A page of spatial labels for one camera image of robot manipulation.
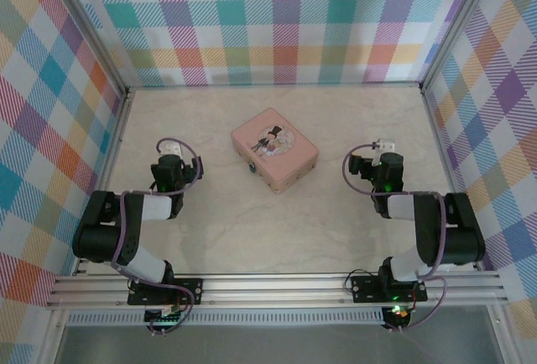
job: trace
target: metal corner post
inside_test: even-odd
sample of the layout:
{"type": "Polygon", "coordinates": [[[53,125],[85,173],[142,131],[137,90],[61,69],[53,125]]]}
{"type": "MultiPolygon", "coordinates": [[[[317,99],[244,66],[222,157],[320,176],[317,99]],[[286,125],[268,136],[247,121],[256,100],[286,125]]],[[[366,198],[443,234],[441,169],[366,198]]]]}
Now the metal corner post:
{"type": "Polygon", "coordinates": [[[78,29],[81,31],[82,36],[90,46],[90,49],[96,56],[97,61],[101,64],[105,73],[112,81],[115,88],[123,95],[127,95],[128,83],[126,83],[121,74],[119,73],[116,64],[114,63],[112,56],[108,52],[105,45],[102,43],[99,34],[97,33],[95,26],[91,22],[89,15],[87,14],[84,6],[79,0],[62,0],[70,16],[75,21],[78,29]]]}
{"type": "Polygon", "coordinates": [[[468,22],[470,21],[470,18],[476,10],[479,1],[480,0],[462,0],[461,8],[457,16],[453,20],[453,23],[451,24],[446,34],[446,37],[442,41],[438,52],[436,52],[435,58],[433,59],[429,69],[425,73],[423,82],[421,84],[422,92],[424,95],[427,94],[431,84],[435,81],[436,77],[438,77],[442,68],[446,64],[450,53],[452,52],[457,40],[459,39],[468,22]]]}
{"type": "Polygon", "coordinates": [[[97,183],[98,190],[106,190],[112,177],[114,165],[116,164],[117,154],[119,153],[119,147],[123,140],[123,134],[125,133],[125,127],[127,126],[128,115],[131,112],[133,106],[134,91],[130,91],[121,101],[119,113],[117,115],[116,127],[112,134],[112,141],[110,142],[110,148],[107,151],[107,158],[102,166],[102,172],[99,175],[99,181],[97,183]]]}

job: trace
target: box lid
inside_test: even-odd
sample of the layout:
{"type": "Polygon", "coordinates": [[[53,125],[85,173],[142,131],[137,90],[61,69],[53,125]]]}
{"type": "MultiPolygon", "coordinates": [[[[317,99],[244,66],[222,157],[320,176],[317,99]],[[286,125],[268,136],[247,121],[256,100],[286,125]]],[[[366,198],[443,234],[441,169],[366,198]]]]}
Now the box lid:
{"type": "Polygon", "coordinates": [[[273,108],[268,108],[232,132],[256,165],[280,182],[319,150],[273,108]]]}

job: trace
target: enclosure wall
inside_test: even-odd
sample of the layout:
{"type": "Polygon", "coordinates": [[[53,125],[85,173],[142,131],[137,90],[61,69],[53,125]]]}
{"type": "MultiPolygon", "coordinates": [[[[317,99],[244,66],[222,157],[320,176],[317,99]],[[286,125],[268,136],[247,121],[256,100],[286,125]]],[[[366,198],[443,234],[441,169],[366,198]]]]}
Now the enclosure wall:
{"type": "Polygon", "coordinates": [[[61,0],[0,0],[0,362],[42,342],[120,96],[61,0]]]}
{"type": "Polygon", "coordinates": [[[135,86],[418,81],[462,0],[81,0],[135,86]]]}
{"type": "Polygon", "coordinates": [[[427,99],[537,355],[537,0],[481,0],[427,99]]]}

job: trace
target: floor panel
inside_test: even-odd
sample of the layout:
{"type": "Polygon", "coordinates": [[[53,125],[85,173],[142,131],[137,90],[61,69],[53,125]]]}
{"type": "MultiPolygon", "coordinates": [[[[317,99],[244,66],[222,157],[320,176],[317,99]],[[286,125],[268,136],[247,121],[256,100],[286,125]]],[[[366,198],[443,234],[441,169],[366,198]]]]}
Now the floor panel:
{"type": "MultiPolygon", "coordinates": [[[[347,151],[395,138],[406,190],[447,192],[420,93],[411,87],[213,87],[138,91],[111,189],[145,190],[162,137],[190,144],[206,174],[175,220],[143,224],[142,244],[177,273],[376,270],[414,244],[413,224],[382,219],[346,186],[347,151]],[[316,168],[273,194],[233,151],[231,131],[274,107],[320,150],[316,168]]],[[[353,178],[364,189],[370,184],[353,178]]],[[[92,265],[91,273],[106,272],[92,265]]]]}

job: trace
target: aluminum frame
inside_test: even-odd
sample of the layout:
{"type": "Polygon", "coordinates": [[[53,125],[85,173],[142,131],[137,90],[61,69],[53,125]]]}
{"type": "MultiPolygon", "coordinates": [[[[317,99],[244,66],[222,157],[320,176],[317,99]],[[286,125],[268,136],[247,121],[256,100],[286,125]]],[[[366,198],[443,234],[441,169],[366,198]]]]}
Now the aluminum frame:
{"type": "Polygon", "coordinates": [[[123,96],[126,96],[128,92],[128,83],[125,82],[119,73],[119,69],[116,67],[112,56],[99,37],[95,26],[91,22],[91,19],[80,0],[62,1],[67,7],[67,10],[69,10],[71,17],[75,21],[82,36],[95,54],[97,61],[101,64],[108,78],[113,82],[116,89],[118,89],[123,96]]]}
{"type": "Polygon", "coordinates": [[[102,166],[101,175],[99,175],[99,180],[96,184],[97,190],[107,190],[108,185],[110,184],[110,178],[112,177],[112,172],[116,165],[119,146],[123,141],[123,134],[125,133],[125,127],[127,126],[128,116],[131,113],[135,94],[135,92],[130,91],[125,98],[123,98],[123,102],[119,107],[119,114],[117,115],[116,127],[112,135],[110,148],[108,149],[107,157],[102,166]]]}
{"type": "Polygon", "coordinates": [[[424,75],[424,79],[421,83],[422,89],[425,94],[430,89],[430,85],[435,81],[438,75],[441,73],[442,68],[447,62],[450,53],[462,32],[466,28],[470,18],[472,17],[474,11],[477,8],[480,0],[462,0],[461,8],[457,13],[453,23],[448,29],[448,32],[443,39],[438,51],[436,52],[435,58],[432,60],[429,69],[424,75]]]}
{"type": "Polygon", "coordinates": [[[90,0],[90,2],[93,5],[97,17],[101,21],[101,25],[106,33],[106,36],[108,36],[109,41],[115,44],[117,57],[123,63],[123,74],[126,76],[125,80],[128,82],[129,86],[140,86],[142,83],[138,77],[136,68],[134,68],[133,62],[128,56],[128,52],[123,46],[123,42],[119,38],[119,34],[117,33],[112,19],[108,15],[104,3],[102,0],[90,0]]]}
{"type": "MultiPolygon", "coordinates": [[[[507,295],[496,272],[452,272],[442,275],[448,283],[444,304],[505,304],[507,295]]],[[[203,278],[200,308],[293,309],[382,307],[386,303],[354,304],[343,288],[346,273],[300,274],[204,274],[176,275],[177,278],[203,278]]],[[[49,298],[48,308],[139,309],[127,305],[127,280],[121,275],[82,275],[61,277],[49,298]]],[[[436,304],[442,283],[427,281],[429,300],[418,306],[436,304]]],[[[151,306],[151,309],[164,306],[151,306]]]]}

